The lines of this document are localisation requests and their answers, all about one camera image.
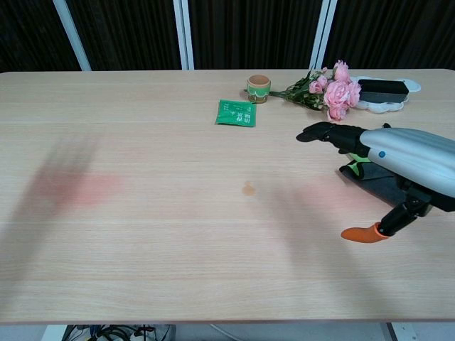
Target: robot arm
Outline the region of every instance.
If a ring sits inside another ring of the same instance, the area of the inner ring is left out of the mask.
[[[366,130],[319,122],[297,136],[300,142],[331,142],[339,153],[355,153],[392,171],[406,200],[369,228],[343,231],[343,238],[363,243],[387,239],[433,206],[455,210],[455,141],[414,129]]]

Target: flower bouquet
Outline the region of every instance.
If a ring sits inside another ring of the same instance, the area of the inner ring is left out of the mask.
[[[332,74],[326,76],[327,67],[310,70],[305,78],[284,91],[271,91],[271,96],[304,105],[309,109],[327,109],[329,120],[340,121],[349,108],[355,107],[360,97],[360,85],[349,77],[348,65],[339,60]]]

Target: floor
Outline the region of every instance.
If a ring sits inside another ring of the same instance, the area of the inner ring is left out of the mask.
[[[390,341],[379,323],[286,323],[217,325],[244,341]],[[412,323],[417,340],[452,341],[455,323]],[[1,341],[41,341],[45,325],[0,326]],[[176,341],[229,341],[209,325],[178,325]]]

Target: brown stain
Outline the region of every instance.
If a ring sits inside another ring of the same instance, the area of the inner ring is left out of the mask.
[[[253,188],[253,186],[251,186],[250,181],[245,182],[245,186],[242,188],[242,193],[248,197],[251,197],[256,193],[256,190]]]

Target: orange fingertip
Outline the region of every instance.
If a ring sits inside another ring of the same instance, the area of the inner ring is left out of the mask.
[[[388,236],[384,236],[383,234],[379,233],[379,224],[379,222],[376,222],[369,228],[351,227],[350,229],[345,229],[343,232],[341,232],[341,236],[344,239],[359,243],[380,242],[381,240],[387,239]]]

